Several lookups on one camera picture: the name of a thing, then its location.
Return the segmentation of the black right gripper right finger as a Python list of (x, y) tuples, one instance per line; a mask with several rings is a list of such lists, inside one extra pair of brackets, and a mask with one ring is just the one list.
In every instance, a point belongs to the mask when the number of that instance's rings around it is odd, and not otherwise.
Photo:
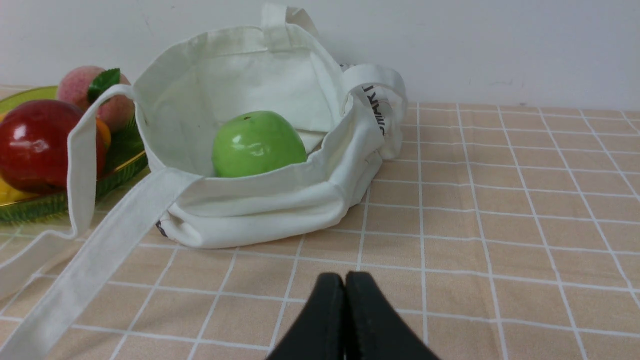
[(369, 272), (348, 272), (345, 296), (347, 360), (438, 359), (394, 310)]

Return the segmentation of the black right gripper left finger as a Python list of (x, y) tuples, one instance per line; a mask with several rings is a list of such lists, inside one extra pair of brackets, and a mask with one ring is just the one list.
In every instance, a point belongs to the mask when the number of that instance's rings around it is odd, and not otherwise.
[(340, 275), (320, 273), (301, 312), (268, 360), (343, 360), (345, 285)]

